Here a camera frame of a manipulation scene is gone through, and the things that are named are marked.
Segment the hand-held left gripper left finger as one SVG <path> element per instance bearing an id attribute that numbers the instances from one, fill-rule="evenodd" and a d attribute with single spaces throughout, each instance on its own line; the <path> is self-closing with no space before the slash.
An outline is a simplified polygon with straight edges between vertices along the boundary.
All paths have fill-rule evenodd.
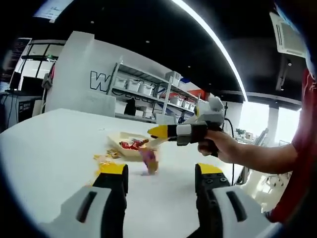
<path id="1" fill-rule="evenodd" d="M 127 164 L 108 164 L 92 186 L 84 186 L 41 229 L 49 238 L 121 238 L 127 207 Z"/>

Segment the person's right hand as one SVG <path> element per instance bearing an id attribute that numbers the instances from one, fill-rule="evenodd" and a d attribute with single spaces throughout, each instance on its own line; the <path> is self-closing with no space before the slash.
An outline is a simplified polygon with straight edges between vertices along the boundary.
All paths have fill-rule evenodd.
<path id="1" fill-rule="evenodd" d="M 198 143 L 198 151 L 203 156 L 212 154 L 209 149 L 208 142 L 214 142 L 218 148 L 218 158 L 226 163 L 238 164 L 240 153 L 240 146 L 235 139 L 231 138 L 228 134 L 221 131 L 208 130 L 205 140 Z"/>

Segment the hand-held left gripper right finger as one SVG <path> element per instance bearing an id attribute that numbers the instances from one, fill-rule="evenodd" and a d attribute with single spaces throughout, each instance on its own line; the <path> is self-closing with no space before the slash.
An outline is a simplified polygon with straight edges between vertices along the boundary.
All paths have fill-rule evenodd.
<path id="1" fill-rule="evenodd" d="M 231 186 L 218 167 L 195 165 L 197 238 L 274 238 L 279 223 L 271 223 L 260 205 L 240 187 Z"/>

